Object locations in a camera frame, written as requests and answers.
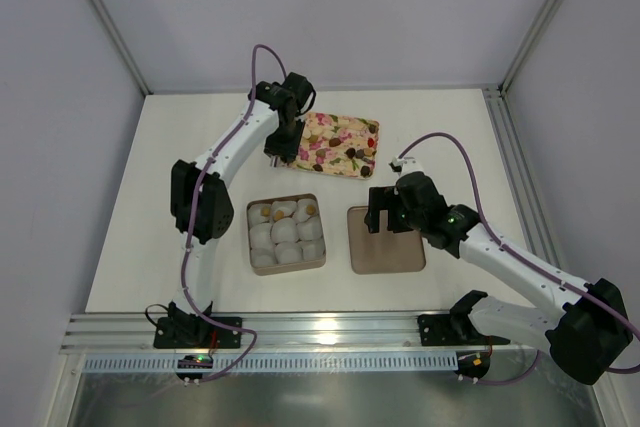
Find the metal tongs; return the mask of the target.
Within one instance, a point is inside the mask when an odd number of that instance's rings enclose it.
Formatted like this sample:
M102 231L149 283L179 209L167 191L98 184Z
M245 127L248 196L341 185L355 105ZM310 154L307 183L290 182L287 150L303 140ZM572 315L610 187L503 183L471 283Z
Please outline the metal tongs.
M283 167L286 165L286 162L279 156L273 156L270 160L270 165L273 168Z

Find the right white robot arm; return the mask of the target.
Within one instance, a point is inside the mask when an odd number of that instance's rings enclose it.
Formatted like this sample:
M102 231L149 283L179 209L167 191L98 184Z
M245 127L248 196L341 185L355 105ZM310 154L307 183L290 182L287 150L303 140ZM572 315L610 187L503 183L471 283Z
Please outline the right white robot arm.
M401 176L392 186L370 188L364 220L370 233L379 232L382 212L389 231L419 233L431 247L483 269L530 302L523 307L481 291L466 294L450 314L477 333L534 347L585 385L605 373L634 371L614 365L637 333L619 288L610 281L587 282L509 245L479 212L448 204L421 171Z

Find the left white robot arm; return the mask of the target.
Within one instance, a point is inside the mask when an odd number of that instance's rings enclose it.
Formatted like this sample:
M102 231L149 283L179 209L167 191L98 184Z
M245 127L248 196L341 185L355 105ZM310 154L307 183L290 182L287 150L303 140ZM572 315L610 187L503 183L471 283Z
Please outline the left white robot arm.
M303 116L316 91L306 77L289 73L283 82L259 82L231 126L196 160L178 160L171 169L170 212L184 235L180 293L175 302L188 314L210 312L213 260L219 239L234 217L229 188L258 147L281 163L293 162L304 130Z

